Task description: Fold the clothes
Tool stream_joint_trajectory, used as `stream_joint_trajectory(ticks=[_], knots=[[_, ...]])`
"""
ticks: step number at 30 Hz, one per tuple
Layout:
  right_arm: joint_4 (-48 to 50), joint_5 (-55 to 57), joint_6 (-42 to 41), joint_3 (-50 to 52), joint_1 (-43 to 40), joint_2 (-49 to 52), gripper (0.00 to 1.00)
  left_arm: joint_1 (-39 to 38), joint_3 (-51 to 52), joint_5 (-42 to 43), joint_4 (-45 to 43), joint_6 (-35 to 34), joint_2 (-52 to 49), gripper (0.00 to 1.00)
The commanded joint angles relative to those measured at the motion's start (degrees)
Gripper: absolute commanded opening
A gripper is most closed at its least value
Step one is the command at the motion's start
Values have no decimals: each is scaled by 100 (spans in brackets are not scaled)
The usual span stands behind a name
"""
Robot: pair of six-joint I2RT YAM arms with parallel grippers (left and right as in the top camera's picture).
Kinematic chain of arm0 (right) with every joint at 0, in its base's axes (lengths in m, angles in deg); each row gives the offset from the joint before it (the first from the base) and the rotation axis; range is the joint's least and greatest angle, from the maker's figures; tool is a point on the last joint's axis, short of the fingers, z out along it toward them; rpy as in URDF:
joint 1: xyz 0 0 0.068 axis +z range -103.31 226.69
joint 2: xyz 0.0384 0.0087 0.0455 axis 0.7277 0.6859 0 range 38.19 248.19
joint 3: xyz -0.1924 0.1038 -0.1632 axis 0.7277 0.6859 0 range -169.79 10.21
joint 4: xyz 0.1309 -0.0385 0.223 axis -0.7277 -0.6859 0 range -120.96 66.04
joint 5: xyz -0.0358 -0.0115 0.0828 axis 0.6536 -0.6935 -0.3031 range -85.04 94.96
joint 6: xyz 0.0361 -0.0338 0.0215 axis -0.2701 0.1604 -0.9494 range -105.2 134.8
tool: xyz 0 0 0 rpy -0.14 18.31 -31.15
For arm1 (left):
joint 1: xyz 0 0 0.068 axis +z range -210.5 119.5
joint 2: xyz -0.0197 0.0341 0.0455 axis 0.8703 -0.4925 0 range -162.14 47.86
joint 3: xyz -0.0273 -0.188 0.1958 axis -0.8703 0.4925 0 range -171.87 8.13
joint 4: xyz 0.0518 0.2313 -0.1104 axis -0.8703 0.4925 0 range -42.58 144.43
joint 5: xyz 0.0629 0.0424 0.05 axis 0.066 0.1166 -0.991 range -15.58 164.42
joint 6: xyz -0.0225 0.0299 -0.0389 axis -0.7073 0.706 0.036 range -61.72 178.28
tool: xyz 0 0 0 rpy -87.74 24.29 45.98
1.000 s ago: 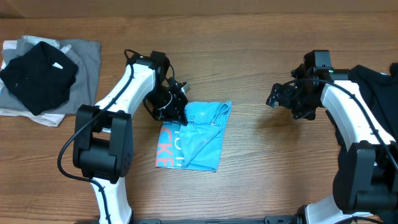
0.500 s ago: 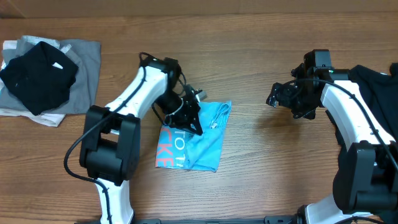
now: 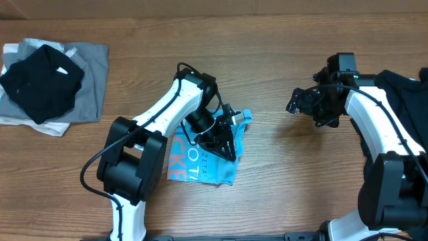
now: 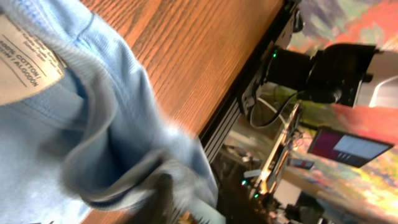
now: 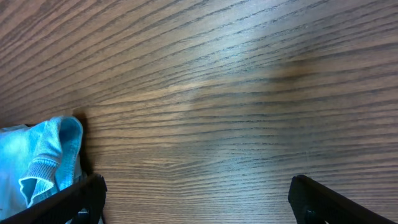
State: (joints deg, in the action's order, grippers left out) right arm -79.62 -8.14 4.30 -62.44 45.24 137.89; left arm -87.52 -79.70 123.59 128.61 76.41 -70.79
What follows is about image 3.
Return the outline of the light blue printed t-shirt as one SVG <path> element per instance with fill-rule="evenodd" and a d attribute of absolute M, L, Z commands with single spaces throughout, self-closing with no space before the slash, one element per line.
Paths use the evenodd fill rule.
<path fill-rule="evenodd" d="M 233 185 L 239 161 L 228 161 L 198 145 L 191 145 L 187 139 L 195 137 L 188 123 L 177 127 L 169 155 L 167 179 Z"/>

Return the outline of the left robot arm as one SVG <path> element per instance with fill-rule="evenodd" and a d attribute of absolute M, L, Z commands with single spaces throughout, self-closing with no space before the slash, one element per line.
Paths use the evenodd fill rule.
<path fill-rule="evenodd" d="M 229 104 L 220 105 L 219 116 L 208 111 L 218 95 L 214 77 L 180 63 L 170 90 L 154 106 L 133 119 L 120 116 L 112 123 L 96 174 L 112 202 L 109 240 L 144 240 L 145 203 L 161 177 L 168 137 L 183 122 L 196 134 L 194 144 L 236 160 L 231 127 L 245 116 Z"/>

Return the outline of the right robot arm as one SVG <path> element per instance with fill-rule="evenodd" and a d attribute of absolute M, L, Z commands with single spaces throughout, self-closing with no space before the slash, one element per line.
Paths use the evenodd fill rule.
<path fill-rule="evenodd" d="M 390 106 L 380 74 L 361 74 L 352 53 L 337 53 L 313 76 L 316 86 L 296 88 L 286 107 L 311 116 L 317 127 L 336 128 L 348 115 L 366 156 L 355 210 L 325 221 L 316 232 L 285 240 L 427 239 L 427 151 Z"/>

